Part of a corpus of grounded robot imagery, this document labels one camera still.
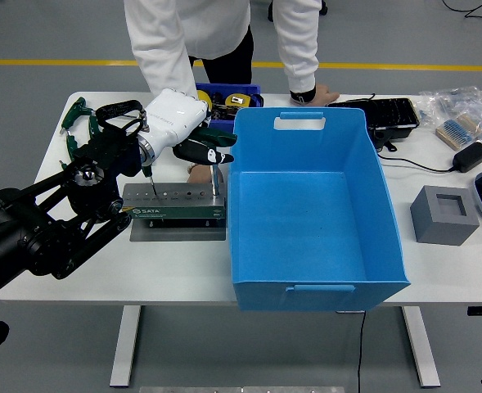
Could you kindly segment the person's left hand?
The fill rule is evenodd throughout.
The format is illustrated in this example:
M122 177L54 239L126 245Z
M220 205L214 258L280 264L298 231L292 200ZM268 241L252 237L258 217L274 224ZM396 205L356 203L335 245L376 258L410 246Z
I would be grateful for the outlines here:
M337 92L331 92L327 85L316 84L313 100L307 102L307 106L326 106L335 102L340 97Z

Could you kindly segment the person's right hand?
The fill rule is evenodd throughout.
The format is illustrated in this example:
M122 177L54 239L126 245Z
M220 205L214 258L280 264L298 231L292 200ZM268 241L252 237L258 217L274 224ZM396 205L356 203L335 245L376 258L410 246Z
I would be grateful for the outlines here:
M189 183L210 183L212 181L212 169L209 165L190 164L187 168Z

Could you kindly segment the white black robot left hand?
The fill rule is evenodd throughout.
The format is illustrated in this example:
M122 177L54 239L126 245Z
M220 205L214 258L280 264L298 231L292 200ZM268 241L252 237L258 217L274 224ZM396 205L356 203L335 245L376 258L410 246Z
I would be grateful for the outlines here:
M151 165L166 147L170 147L177 158L198 165L233 162L232 155L217 149L233 146L237 136L203 126L207 112L206 102L164 89L146 107L149 130L137 135L142 164Z

